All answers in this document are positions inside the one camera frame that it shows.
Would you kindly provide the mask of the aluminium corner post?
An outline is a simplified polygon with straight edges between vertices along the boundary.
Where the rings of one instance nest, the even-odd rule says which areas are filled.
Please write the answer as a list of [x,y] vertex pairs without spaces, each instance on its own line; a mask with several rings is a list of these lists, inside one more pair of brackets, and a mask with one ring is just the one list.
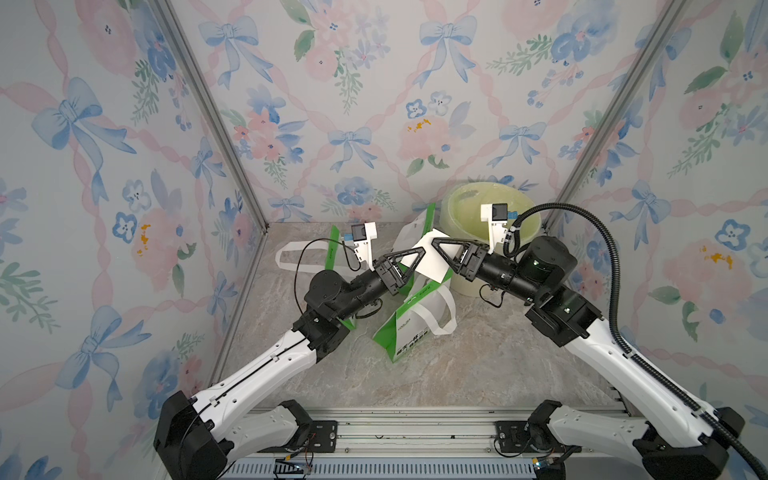
[[626,76],[619,84],[615,95],[605,110],[603,119],[598,123],[595,136],[590,140],[577,160],[574,170],[567,178],[556,197],[556,202],[569,202],[587,177],[593,163],[608,141],[613,129],[621,121],[625,110],[635,98],[640,85],[650,75],[653,65],[661,56],[661,51],[669,42],[680,22],[680,17],[688,7],[685,0],[663,1],[656,21],[651,25],[646,36],[646,43],[638,50]]
[[247,171],[235,152],[233,141],[225,131],[225,125],[218,112],[215,99],[206,83],[202,69],[195,58],[172,2],[152,0],[149,1],[149,5],[158,18],[160,27],[168,35],[171,50],[177,56],[180,68],[188,78],[191,92],[201,110],[203,119],[210,127],[212,137],[220,148],[224,161],[234,176],[236,185],[243,194],[246,206],[254,215],[258,230],[261,234],[266,235],[269,224],[258,204],[255,191],[247,177]]

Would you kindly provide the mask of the aluminium front rail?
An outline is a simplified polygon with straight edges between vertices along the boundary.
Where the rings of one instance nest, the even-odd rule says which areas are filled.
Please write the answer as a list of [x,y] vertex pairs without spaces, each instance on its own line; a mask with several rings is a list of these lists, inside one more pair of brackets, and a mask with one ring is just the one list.
[[533,454],[501,455],[495,424],[524,420],[520,409],[482,407],[312,408],[336,422],[335,449],[239,460],[228,479],[533,479]]

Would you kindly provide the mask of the left aluminium corner post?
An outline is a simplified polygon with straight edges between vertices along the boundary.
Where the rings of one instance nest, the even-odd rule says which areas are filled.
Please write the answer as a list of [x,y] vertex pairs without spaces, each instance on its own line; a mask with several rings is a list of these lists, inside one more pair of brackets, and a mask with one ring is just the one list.
[[225,131],[225,125],[218,112],[215,99],[206,83],[202,69],[195,58],[172,2],[152,0],[149,1],[149,5],[158,18],[160,27],[168,35],[171,50],[177,56],[180,68],[188,78],[191,92],[201,110],[203,119],[210,127],[212,137],[220,148],[224,161],[234,176],[236,185],[243,194],[246,206],[254,215],[258,230],[261,234],[266,235],[269,224],[258,204],[255,191],[247,177],[247,171],[235,152],[233,141]]

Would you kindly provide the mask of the green bin liner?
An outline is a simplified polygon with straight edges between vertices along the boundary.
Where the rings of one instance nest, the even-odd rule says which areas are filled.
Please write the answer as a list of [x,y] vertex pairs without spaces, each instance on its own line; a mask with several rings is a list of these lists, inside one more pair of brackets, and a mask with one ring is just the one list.
[[456,185],[441,201],[439,229],[453,238],[488,241],[487,225],[480,219],[482,204],[506,203],[511,211],[523,213],[534,202],[519,190],[493,182]]

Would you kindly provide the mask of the cream trash bin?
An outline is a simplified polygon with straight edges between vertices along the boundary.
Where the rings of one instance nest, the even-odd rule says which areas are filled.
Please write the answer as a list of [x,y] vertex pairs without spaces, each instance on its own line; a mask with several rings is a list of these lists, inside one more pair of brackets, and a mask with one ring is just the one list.
[[[487,244],[488,224],[481,220],[481,205],[506,203],[509,211],[523,213],[535,204],[519,190],[494,182],[468,182],[454,186],[440,202],[439,230],[452,238],[483,241]],[[541,215],[527,218],[521,226],[521,243],[535,238],[541,228]],[[462,277],[451,280],[454,293],[479,297],[483,282],[467,281]]]

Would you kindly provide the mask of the bag receipt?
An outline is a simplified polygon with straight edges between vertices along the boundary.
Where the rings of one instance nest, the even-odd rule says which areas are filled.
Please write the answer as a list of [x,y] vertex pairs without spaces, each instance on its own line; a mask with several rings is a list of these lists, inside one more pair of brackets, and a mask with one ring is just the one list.
[[416,272],[432,281],[443,283],[449,271],[448,262],[438,253],[432,245],[434,239],[445,239],[447,235],[440,230],[433,229],[426,233],[415,245],[415,248],[423,248],[424,256],[416,265]]

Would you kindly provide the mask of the right aluminium corner post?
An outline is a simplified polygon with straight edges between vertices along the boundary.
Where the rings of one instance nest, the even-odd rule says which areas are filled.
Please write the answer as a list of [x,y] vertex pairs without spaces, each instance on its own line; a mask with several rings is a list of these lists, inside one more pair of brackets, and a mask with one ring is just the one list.
[[646,43],[638,50],[626,76],[619,84],[615,95],[605,110],[603,119],[598,123],[595,136],[590,140],[577,160],[574,170],[567,178],[556,197],[556,202],[569,202],[587,177],[593,163],[608,141],[613,129],[621,121],[625,110],[635,98],[640,85],[650,75],[653,65],[661,56],[661,51],[669,42],[680,22],[680,17],[688,7],[685,0],[663,1],[656,21],[651,25],[646,36]]

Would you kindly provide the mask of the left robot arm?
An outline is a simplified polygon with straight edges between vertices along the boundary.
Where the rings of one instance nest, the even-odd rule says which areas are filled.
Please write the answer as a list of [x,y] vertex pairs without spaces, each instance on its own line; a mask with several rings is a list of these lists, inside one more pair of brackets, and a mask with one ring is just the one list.
[[154,449],[172,479],[217,479],[228,466],[264,449],[302,448],[312,419],[295,400],[255,417],[266,396],[332,353],[349,333],[344,320],[413,277],[422,247],[393,252],[352,280],[322,270],[304,296],[306,310],[273,346],[236,373],[192,397],[182,391],[162,405]]

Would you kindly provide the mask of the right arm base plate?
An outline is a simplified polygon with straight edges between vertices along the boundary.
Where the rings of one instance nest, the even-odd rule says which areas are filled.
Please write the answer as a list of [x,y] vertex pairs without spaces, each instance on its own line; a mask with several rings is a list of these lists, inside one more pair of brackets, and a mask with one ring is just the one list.
[[531,427],[523,420],[502,420],[494,423],[493,448],[505,458],[527,454],[551,456],[567,452],[581,453],[580,446],[559,443],[546,427]]

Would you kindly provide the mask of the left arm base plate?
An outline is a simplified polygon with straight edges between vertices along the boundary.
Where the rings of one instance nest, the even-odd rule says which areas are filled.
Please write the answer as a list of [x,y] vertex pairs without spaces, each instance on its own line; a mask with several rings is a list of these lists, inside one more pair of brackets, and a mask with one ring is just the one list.
[[313,420],[298,428],[294,436],[284,445],[265,448],[260,453],[295,453],[308,450],[310,453],[334,453],[338,439],[338,422],[335,420]]

